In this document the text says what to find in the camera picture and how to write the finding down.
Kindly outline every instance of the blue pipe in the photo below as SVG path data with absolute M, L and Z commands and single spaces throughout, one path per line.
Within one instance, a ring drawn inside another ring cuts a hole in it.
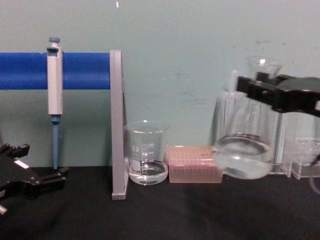
M 63 53 L 63 89 L 109 90 L 109 53 Z M 0 52 L 0 90 L 46 90 L 47 53 Z

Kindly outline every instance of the glass beaker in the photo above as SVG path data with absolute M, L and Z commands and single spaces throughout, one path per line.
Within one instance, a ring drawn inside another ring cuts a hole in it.
M 137 121 L 125 126 L 128 134 L 129 177 L 141 185 L 161 183 L 168 176 L 164 163 L 165 136 L 169 124 Z

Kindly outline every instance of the black table surface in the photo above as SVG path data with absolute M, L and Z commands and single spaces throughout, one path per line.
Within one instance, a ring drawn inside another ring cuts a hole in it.
M 165 180 L 152 186 L 130 181 L 126 200 L 111 200 L 111 193 L 111 167 L 72 167 L 61 191 L 1 201 L 8 212 L 0 217 L 0 239 L 320 240 L 320 197 L 307 179 L 224 176 L 221 184 Z

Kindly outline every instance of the gray stand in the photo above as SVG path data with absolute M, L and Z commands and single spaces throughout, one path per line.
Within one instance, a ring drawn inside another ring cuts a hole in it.
M 127 124 L 125 84 L 120 50 L 110 51 L 111 134 L 112 134 L 112 199 L 126 199 L 128 186 L 128 154 L 126 153 Z

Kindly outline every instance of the glass rim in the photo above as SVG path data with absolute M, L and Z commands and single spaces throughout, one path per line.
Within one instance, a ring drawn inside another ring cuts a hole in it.
M 141 131 L 138 130 L 137 127 L 143 126 L 143 125 L 150 125 L 150 126 L 157 126 L 159 129 L 157 130 L 148 130 L 148 131 Z M 170 125 L 164 121 L 157 121 L 157 120 L 140 120 L 140 121 L 134 121 L 131 123 L 128 123 L 124 126 L 125 130 L 128 130 L 133 133 L 137 134 L 157 134 L 157 133 L 163 133 L 166 130 L 168 130 Z
M 245 60 L 248 63 L 258 64 L 260 66 L 269 65 L 269 66 L 282 67 L 282 64 L 277 59 L 274 59 L 274 58 L 271 58 L 271 57 L 253 55 L 253 56 L 247 56 L 245 58 Z

